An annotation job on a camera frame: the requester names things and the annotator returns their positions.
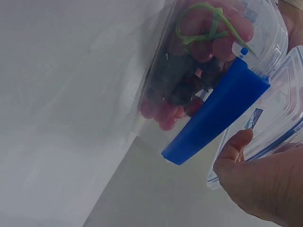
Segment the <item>gray wall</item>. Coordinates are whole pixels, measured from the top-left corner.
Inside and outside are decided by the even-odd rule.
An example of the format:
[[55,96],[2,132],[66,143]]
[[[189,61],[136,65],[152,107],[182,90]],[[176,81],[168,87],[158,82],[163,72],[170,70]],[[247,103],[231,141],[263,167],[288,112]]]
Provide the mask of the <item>gray wall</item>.
[[174,166],[137,138],[84,227],[274,227],[205,181],[219,140]]

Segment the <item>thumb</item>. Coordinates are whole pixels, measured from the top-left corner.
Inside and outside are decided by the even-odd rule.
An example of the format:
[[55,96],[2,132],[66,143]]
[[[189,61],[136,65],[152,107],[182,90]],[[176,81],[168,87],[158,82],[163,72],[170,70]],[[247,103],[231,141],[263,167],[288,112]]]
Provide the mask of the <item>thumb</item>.
[[251,142],[252,137],[252,129],[247,129],[239,131],[227,141],[214,163],[214,172],[220,180],[225,178],[224,176],[236,165],[237,159],[242,154],[244,148]]

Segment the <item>grape stem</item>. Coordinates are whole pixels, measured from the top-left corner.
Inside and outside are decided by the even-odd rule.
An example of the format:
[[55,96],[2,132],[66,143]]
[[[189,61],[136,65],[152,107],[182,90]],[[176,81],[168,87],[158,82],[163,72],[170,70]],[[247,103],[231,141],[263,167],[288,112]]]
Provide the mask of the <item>grape stem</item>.
[[[197,9],[197,8],[209,9],[214,14],[214,20],[213,20],[213,24],[212,24],[212,28],[211,28],[210,33],[205,34],[205,35],[194,35],[194,36],[182,35],[182,33],[180,31],[180,24],[181,24],[182,18],[184,18],[190,11],[192,11],[193,9]],[[238,40],[238,42],[242,46],[247,48],[251,53],[255,54],[253,52],[253,50],[239,36],[236,29],[231,25],[229,20],[223,15],[223,9],[222,8],[215,8],[212,5],[210,5],[208,2],[196,3],[192,6],[190,6],[189,8],[187,8],[183,12],[183,14],[179,17],[179,19],[177,20],[177,23],[176,23],[176,35],[177,35],[178,38],[183,40],[184,45],[188,45],[192,42],[197,42],[197,41],[210,41],[210,40],[213,40],[213,39],[216,39],[216,38],[226,37],[229,34],[228,31],[223,31],[221,33],[216,34],[220,19],[226,24],[227,28],[230,30],[230,32],[233,34],[233,36],[235,36],[235,38]]]

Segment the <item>white wall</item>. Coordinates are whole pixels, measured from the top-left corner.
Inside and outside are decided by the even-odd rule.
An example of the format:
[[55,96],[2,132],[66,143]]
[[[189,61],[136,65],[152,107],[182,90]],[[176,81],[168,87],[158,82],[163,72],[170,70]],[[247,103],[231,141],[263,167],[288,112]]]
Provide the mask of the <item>white wall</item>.
[[167,4],[0,1],[0,226],[83,225],[128,150]]
[[175,166],[137,138],[84,227],[275,227],[206,187],[218,143]]

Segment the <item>hand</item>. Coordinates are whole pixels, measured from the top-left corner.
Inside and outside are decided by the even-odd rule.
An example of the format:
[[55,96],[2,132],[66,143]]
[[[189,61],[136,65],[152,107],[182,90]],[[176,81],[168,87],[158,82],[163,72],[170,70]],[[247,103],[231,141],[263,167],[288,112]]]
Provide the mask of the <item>hand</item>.
[[284,227],[303,226],[303,147],[244,162],[252,130],[238,132],[214,164],[220,184],[248,214]]

